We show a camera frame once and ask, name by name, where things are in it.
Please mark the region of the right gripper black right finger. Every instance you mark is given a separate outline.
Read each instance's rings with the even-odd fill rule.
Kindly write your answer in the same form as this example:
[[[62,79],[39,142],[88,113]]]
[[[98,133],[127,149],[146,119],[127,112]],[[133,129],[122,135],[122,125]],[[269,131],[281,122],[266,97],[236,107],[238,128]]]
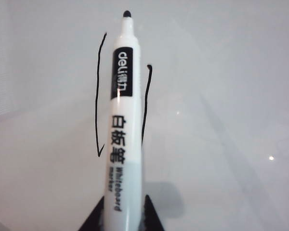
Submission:
[[[165,231],[153,202],[148,194],[144,197],[144,211],[140,223],[141,231]]]

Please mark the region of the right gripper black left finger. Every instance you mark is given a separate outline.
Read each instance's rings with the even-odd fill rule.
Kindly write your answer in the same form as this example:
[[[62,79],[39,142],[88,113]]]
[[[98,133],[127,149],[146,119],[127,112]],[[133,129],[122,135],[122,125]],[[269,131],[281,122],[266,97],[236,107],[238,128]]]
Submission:
[[[84,231],[100,231],[102,227],[102,212],[104,208],[104,197],[99,200],[92,212],[83,223]]]

